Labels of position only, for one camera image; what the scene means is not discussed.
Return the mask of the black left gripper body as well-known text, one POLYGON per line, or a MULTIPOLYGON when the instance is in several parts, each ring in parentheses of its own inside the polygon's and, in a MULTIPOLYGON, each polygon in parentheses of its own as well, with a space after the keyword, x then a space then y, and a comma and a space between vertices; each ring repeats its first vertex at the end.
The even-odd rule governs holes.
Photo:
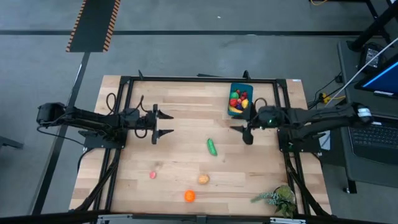
POLYGON ((157 144, 157 138, 158 138, 158 130, 157 130, 157 115, 158 115, 158 104, 153 105, 153 109, 150 112, 147 112, 147 114, 144 117, 144 135, 143 138, 147 136, 147 133, 149 130, 152 131, 152 136, 151 136, 151 143, 152 144, 157 144))

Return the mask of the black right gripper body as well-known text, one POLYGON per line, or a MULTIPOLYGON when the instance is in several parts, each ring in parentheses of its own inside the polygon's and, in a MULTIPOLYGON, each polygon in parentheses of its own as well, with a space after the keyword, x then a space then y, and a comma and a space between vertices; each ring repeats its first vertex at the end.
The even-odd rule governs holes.
POLYGON ((251 131, 258 128, 256 108, 246 108, 243 111, 243 118, 247 121, 246 127, 243 127, 243 141, 247 145, 252 145, 254 136, 251 131))

